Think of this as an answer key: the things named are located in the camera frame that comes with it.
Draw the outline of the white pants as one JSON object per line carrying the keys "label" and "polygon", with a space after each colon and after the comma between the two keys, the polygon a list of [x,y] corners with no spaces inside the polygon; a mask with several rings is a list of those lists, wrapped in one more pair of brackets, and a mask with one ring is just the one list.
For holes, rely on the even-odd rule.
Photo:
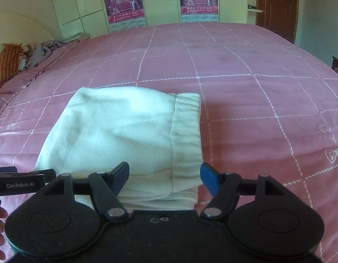
{"label": "white pants", "polygon": [[35,164],[75,179],[121,162],[119,200],[132,210],[191,210],[203,162],[201,97],[143,87],[82,87],[49,132]]}

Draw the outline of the cream wardrobe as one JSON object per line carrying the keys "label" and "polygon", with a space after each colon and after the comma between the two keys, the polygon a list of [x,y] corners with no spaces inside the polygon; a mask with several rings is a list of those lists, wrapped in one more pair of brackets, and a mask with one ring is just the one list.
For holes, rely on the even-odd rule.
{"label": "cream wardrobe", "polygon": [[[219,22],[247,23],[248,0],[218,0]],[[109,34],[104,0],[53,0],[63,37]],[[182,23],[180,0],[143,0],[146,26]]]}

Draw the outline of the cream headboard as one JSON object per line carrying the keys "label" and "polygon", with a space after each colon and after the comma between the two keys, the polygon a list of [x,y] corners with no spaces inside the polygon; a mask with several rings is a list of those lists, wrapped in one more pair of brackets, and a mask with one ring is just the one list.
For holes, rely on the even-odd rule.
{"label": "cream headboard", "polygon": [[0,52],[3,43],[28,43],[36,46],[52,39],[55,38],[34,20],[20,14],[0,11]]}

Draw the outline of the white wall shelf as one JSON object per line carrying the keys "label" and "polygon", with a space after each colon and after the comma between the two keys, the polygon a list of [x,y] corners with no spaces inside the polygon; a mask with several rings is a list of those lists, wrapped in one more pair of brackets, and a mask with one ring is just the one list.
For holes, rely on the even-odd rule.
{"label": "white wall shelf", "polygon": [[248,12],[254,12],[254,13],[263,13],[265,12],[264,10],[260,10],[257,8],[257,6],[251,5],[251,4],[247,4],[247,10]]}

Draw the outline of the brown wooden door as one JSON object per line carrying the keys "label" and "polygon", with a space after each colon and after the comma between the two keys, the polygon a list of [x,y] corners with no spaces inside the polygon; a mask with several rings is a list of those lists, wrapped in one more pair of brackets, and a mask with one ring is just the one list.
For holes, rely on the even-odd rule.
{"label": "brown wooden door", "polygon": [[256,25],[278,34],[294,43],[298,20],[298,0],[256,0],[260,13]]}

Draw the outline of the pink checked bed sheet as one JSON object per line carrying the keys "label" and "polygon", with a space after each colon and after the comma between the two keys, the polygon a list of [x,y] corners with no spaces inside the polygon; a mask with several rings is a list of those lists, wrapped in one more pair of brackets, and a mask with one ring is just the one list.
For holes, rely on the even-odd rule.
{"label": "pink checked bed sheet", "polygon": [[258,26],[167,24],[56,50],[0,90],[0,167],[32,170],[81,87],[138,86],[202,98],[203,159],[244,178],[269,174],[325,222],[338,262],[338,74]]}

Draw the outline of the orange striped pillow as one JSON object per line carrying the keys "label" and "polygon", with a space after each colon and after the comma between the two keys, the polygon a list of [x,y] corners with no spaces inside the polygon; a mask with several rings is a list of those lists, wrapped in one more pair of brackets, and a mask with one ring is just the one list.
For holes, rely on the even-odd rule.
{"label": "orange striped pillow", "polygon": [[28,63],[32,47],[30,44],[1,44],[0,88],[14,76],[21,73]]}

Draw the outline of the pink poster left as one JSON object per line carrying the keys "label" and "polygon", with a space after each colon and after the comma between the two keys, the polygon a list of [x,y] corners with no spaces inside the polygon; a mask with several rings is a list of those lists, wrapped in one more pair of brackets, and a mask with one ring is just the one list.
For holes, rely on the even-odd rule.
{"label": "pink poster left", "polygon": [[104,0],[111,33],[146,26],[143,0]]}

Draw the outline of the grey crumpled cloth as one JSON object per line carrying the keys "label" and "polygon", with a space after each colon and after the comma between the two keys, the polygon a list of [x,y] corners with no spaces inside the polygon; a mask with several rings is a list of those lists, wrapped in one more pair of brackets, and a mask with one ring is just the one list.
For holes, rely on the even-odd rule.
{"label": "grey crumpled cloth", "polygon": [[48,40],[39,44],[33,51],[28,62],[24,66],[24,70],[36,67],[43,61],[45,61],[54,50],[66,46],[68,42],[59,40]]}

